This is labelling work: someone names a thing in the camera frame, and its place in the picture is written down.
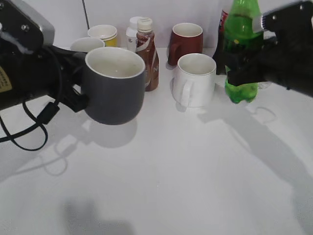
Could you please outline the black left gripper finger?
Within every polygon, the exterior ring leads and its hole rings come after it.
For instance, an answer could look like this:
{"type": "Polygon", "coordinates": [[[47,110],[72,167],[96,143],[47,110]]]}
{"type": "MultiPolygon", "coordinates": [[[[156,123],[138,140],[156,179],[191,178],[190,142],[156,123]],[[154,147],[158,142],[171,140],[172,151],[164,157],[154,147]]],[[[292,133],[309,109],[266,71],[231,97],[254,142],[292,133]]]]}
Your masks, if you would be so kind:
{"type": "Polygon", "coordinates": [[[78,93],[73,84],[67,80],[63,81],[63,88],[61,95],[59,94],[59,85],[53,84],[50,88],[50,97],[55,99],[57,102],[62,103],[69,107],[75,113],[82,111],[87,108],[89,98],[86,94],[78,93]]]}
{"type": "Polygon", "coordinates": [[[66,70],[75,73],[85,66],[86,52],[71,51],[56,46],[52,46],[52,51],[60,65],[66,70]]]}

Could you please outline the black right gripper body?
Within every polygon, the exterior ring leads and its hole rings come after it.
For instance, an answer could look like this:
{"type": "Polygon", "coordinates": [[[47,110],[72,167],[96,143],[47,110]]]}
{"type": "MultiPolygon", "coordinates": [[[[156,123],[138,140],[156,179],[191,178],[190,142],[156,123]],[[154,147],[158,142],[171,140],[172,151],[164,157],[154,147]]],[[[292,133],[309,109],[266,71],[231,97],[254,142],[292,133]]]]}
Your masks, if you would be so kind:
{"type": "Polygon", "coordinates": [[[253,18],[253,32],[270,31],[258,55],[260,80],[313,95],[313,2],[298,0],[253,18]]]}

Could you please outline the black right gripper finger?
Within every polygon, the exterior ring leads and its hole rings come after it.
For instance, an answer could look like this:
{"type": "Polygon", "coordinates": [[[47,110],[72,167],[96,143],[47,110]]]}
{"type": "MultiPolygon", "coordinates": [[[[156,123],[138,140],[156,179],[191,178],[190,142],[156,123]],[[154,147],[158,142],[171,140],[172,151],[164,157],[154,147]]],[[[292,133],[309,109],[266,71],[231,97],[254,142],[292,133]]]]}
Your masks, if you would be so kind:
{"type": "Polygon", "coordinates": [[[250,83],[265,82],[267,66],[264,64],[252,65],[247,68],[235,68],[227,66],[228,83],[233,86],[240,86],[250,83]]]}
{"type": "Polygon", "coordinates": [[[244,56],[261,49],[263,40],[223,40],[218,58],[218,69],[227,70],[243,61],[244,56]]]}

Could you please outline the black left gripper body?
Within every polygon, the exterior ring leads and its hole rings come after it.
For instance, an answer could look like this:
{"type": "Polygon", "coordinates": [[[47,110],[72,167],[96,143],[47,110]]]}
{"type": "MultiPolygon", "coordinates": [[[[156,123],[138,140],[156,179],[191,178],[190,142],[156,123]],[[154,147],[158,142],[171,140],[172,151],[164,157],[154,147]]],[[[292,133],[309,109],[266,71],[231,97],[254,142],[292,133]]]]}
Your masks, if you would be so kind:
{"type": "Polygon", "coordinates": [[[49,95],[61,102],[61,66],[53,46],[55,28],[23,0],[0,2],[0,108],[49,95]]]}

